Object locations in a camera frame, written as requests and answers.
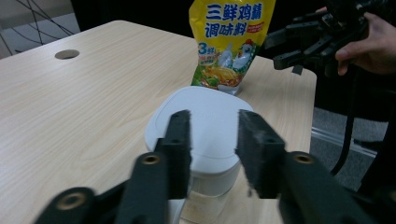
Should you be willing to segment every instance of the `light wood surface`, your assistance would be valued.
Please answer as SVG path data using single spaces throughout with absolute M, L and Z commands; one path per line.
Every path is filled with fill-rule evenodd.
M 54 57 L 66 49 L 79 55 Z M 65 189 L 100 194 L 126 180 L 147 152 L 150 117 L 190 85 L 197 57 L 192 38 L 113 21 L 0 60 L 0 223 L 33 223 Z M 256 57 L 237 97 L 287 150 L 308 151 L 315 86 L 310 71 L 276 71 Z M 276 200 L 247 195 L 241 170 L 217 223 L 281 223 Z

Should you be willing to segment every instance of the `human hand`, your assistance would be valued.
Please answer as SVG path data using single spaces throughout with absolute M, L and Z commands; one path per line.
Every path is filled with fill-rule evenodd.
M 396 72 L 396 27 L 366 12 L 367 37 L 337 50 L 338 74 L 343 76 L 350 63 L 369 72 L 386 75 Z

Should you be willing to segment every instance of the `floor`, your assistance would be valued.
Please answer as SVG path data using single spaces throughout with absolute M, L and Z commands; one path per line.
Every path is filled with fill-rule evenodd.
M 14 53 L 23 52 L 79 32 L 74 14 L 53 18 L 52 21 L 40 21 L 12 29 L 6 29 L 2 35 Z M 310 152 L 323 165 L 331 170 L 336 164 L 344 138 L 346 116 L 314 109 L 313 129 Z M 388 124 L 364 119 L 355 119 L 352 137 L 363 141 L 381 141 Z M 361 177 L 373 161 L 375 152 L 368 148 L 351 144 L 347 160 L 335 176 L 339 183 L 349 189 L 360 186 Z

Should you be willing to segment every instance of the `white container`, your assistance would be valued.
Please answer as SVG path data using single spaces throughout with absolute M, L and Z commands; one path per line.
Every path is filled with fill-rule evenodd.
M 182 88 L 171 94 L 149 120 L 145 131 L 149 151 L 154 150 L 158 138 L 164 138 L 170 117 L 186 109 L 191 112 L 191 199 L 197 199 L 197 195 L 205 199 L 187 202 L 186 206 L 194 207 L 186 207 L 188 212 L 183 217 L 208 223 L 221 212 L 227 198 L 224 195 L 239 173 L 239 158 L 234 153 L 239 110 L 253 109 L 247 102 L 222 91 L 196 86 Z M 170 201 L 173 213 L 170 223 L 178 223 L 184 204 L 185 200 Z

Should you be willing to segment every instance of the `chicken picture on packet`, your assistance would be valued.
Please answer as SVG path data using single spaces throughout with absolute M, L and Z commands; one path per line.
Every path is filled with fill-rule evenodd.
M 191 85 L 236 95 L 267 35 L 276 0 L 194 0 L 190 26 L 198 45 Z

